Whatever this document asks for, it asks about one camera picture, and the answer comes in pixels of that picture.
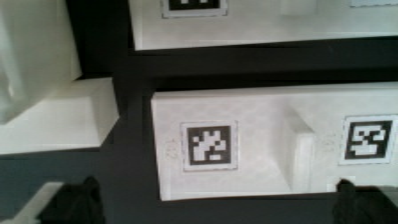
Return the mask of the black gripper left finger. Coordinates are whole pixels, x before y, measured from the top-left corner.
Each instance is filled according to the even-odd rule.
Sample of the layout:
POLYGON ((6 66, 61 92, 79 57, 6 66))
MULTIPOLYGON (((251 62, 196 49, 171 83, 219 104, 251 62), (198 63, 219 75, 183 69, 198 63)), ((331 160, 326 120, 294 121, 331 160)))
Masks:
POLYGON ((38 215, 40 224, 105 224, 100 182, 66 184, 38 215))

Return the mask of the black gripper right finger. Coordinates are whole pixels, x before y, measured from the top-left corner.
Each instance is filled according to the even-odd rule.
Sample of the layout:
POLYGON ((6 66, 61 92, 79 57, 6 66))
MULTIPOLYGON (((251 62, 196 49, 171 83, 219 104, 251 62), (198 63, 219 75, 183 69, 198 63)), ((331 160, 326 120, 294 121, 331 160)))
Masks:
POLYGON ((356 186, 342 179, 333 208, 335 224, 398 224, 398 206, 374 186, 356 186))

